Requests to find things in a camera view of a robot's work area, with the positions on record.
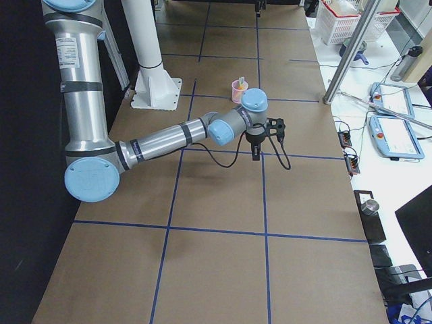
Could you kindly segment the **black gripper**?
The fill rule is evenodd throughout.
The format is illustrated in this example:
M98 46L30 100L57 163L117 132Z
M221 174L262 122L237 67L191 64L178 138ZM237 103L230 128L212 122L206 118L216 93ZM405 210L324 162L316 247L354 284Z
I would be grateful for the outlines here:
M266 139L266 129L262 124L255 124L246 131L246 139L252 145L252 160L261 159L261 143Z

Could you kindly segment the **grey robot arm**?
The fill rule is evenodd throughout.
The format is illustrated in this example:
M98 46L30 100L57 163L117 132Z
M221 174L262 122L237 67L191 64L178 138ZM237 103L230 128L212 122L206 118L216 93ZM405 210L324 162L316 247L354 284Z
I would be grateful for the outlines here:
M233 109L154 126L154 114L176 109L182 80L163 66L149 1L124 1L123 11L139 63L130 101L133 113L114 124L109 137L98 41L109 39L102 1L43 1L46 27L54 34L61 74L60 91L70 140L65 147L64 184L71 196L88 203L110 197L123 172L137 164L172 154L210 138L224 146L247 138L257 153L267 127L268 100L258 88L245 90Z

